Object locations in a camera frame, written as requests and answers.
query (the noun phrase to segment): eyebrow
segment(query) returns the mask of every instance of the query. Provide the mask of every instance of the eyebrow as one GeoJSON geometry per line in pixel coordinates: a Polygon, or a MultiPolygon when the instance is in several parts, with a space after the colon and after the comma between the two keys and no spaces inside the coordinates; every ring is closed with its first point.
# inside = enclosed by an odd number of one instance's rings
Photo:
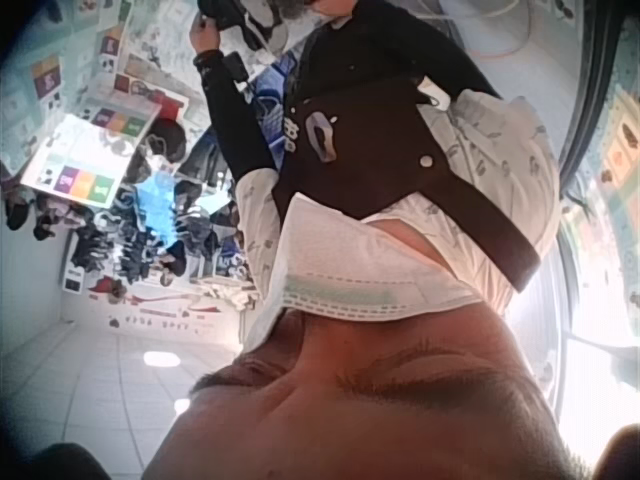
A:
{"type": "MultiPolygon", "coordinates": [[[[495,412],[513,403],[514,382],[497,370],[479,367],[455,375],[430,380],[376,382],[375,377],[395,370],[414,360],[440,355],[464,356],[465,353],[422,342],[378,358],[353,375],[337,376],[338,386],[348,395],[380,403],[402,403],[423,409],[455,409],[472,405],[476,410],[495,412]]],[[[218,386],[257,387],[245,380],[221,374],[221,371],[201,377],[190,391],[218,386]]]]}
{"type": "Polygon", "coordinates": [[[506,406],[505,400],[509,402],[500,377],[494,371],[473,370],[432,380],[384,383],[341,377],[338,384],[349,395],[380,403],[401,403],[427,410],[453,410],[472,405],[477,410],[494,412],[506,406]]]}

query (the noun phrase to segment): wall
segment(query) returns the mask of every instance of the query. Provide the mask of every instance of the wall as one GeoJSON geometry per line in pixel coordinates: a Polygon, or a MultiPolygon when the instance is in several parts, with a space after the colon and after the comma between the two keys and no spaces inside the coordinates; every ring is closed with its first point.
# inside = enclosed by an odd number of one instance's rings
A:
{"type": "Polygon", "coordinates": [[[4,359],[3,420],[25,456],[75,442],[113,479],[140,478],[176,417],[174,402],[236,354],[58,323],[4,359]],[[181,363],[149,367],[146,351],[175,353],[181,363]]]}
{"type": "Polygon", "coordinates": [[[20,345],[60,320],[59,275],[66,235],[38,242],[32,235],[35,216],[17,232],[6,227],[0,214],[1,353],[20,345]]]}
{"type": "Polygon", "coordinates": [[[110,281],[102,273],[89,274],[81,295],[63,293],[62,319],[145,338],[239,348],[240,315],[224,300],[184,286],[178,290],[138,282],[126,285],[123,303],[112,305],[110,281]]]}
{"type": "Polygon", "coordinates": [[[112,44],[104,40],[108,34],[117,36],[110,32],[122,32],[130,6],[127,0],[47,3],[49,8],[34,17],[0,72],[0,150],[8,176],[21,170],[65,112],[79,108],[103,70],[105,55],[115,58],[117,52],[105,52],[112,44]]]}
{"type": "MultiPolygon", "coordinates": [[[[451,15],[489,12],[507,3],[485,1],[479,10],[468,0],[441,2],[451,15]]],[[[582,57],[583,2],[564,4],[574,12],[573,19],[564,17],[552,0],[522,0],[499,17],[455,22],[471,58],[498,93],[505,100],[525,96],[535,107],[556,156],[573,115],[582,57]]]]}

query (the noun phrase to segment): white wall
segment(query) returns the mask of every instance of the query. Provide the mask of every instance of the white wall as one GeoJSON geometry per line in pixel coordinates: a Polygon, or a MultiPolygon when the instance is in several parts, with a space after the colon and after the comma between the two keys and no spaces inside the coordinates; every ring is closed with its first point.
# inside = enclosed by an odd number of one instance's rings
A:
{"type": "MultiPolygon", "coordinates": [[[[474,9],[474,2],[469,0],[441,0],[444,10],[452,15],[489,12],[507,3],[506,0],[486,0],[481,3],[481,9],[474,9]]],[[[455,23],[471,57],[498,93],[505,100],[525,96],[535,107],[547,127],[557,156],[573,115],[580,79],[583,2],[565,2],[575,6],[574,21],[560,18],[554,3],[552,0],[522,0],[505,15],[455,23]],[[527,40],[529,18],[531,36],[527,40]],[[523,44],[523,48],[512,54],[496,58],[486,55],[505,53],[523,44]]]]}
{"type": "Polygon", "coordinates": [[[124,303],[112,305],[100,288],[103,282],[104,273],[92,274],[85,278],[81,295],[63,293],[62,319],[145,338],[239,348],[240,315],[223,300],[196,290],[125,281],[124,303]]]}
{"type": "Polygon", "coordinates": [[[4,359],[4,421],[24,455],[75,442],[112,478],[140,478],[176,417],[174,402],[236,354],[58,323],[4,359]],[[175,353],[181,363],[147,366],[146,351],[175,353]]]}
{"type": "Polygon", "coordinates": [[[35,216],[12,232],[0,220],[0,321],[2,355],[7,355],[60,320],[59,284],[66,235],[38,242],[32,234],[35,216]]]}

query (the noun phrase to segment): white shirt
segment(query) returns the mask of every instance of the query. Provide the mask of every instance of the white shirt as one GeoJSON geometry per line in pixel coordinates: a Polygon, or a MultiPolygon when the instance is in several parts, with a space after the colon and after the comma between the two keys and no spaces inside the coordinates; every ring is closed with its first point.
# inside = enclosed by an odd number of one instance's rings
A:
{"type": "MultiPolygon", "coordinates": [[[[523,98],[505,102],[470,90],[446,112],[427,105],[417,108],[446,153],[453,173],[500,208],[544,257],[560,218],[559,176],[546,130],[533,108],[523,98]]],[[[271,195],[277,180],[277,172],[257,170],[243,177],[236,188],[247,261],[263,298],[269,294],[280,239],[280,221],[271,195]]],[[[504,312],[513,294],[511,284],[474,241],[428,199],[414,193],[363,222],[380,219],[399,219],[421,232],[459,281],[498,314],[504,312]]]]}

